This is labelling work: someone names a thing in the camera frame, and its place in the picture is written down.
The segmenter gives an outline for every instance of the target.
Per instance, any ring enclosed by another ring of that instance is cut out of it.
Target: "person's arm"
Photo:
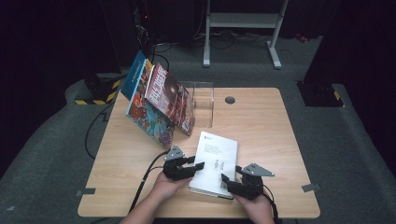
[[[233,197],[244,207],[247,216],[255,224],[274,224],[271,204],[263,195],[250,201],[233,194]]]
[[[155,218],[155,213],[160,205],[170,197],[172,197],[177,190],[191,181],[183,179],[173,181],[168,179],[163,172],[160,172],[155,180],[148,196],[142,200],[120,224],[149,224]]]

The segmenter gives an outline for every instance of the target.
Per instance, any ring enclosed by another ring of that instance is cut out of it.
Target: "black round hole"
[[[233,98],[232,96],[227,96],[225,98],[225,103],[232,105],[233,103],[235,103],[235,98]]]

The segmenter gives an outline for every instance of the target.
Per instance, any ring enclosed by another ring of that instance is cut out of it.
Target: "white metal stand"
[[[272,39],[267,41],[267,47],[274,62],[274,67],[282,67],[275,50],[275,43],[285,16],[286,7],[289,0],[283,0],[279,13],[211,13],[210,0],[207,0],[205,47],[204,47],[204,67],[210,65],[210,27],[242,27],[242,28],[273,28]]]

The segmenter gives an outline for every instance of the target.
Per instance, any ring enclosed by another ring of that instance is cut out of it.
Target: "table top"
[[[237,165],[252,162],[273,172],[263,183],[273,192],[279,218],[315,218],[320,214],[280,92],[275,88],[215,88],[213,126],[194,127],[191,136],[175,128],[173,144],[186,157],[194,156],[201,131],[238,142]],[[225,98],[232,96],[229,105]],[[78,208],[82,217],[125,217],[144,173],[164,149],[126,116],[128,100],[119,94],[92,167],[87,189]],[[154,166],[162,166],[159,159]],[[139,197],[149,193],[157,174],[153,170]],[[166,201],[157,217],[247,217],[236,200],[225,200],[190,192],[188,186]]]

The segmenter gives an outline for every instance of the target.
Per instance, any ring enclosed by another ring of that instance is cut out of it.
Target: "white book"
[[[238,143],[232,139],[201,132],[194,163],[205,162],[190,182],[190,190],[209,196],[232,199],[233,195],[221,181],[221,174],[235,181]]]

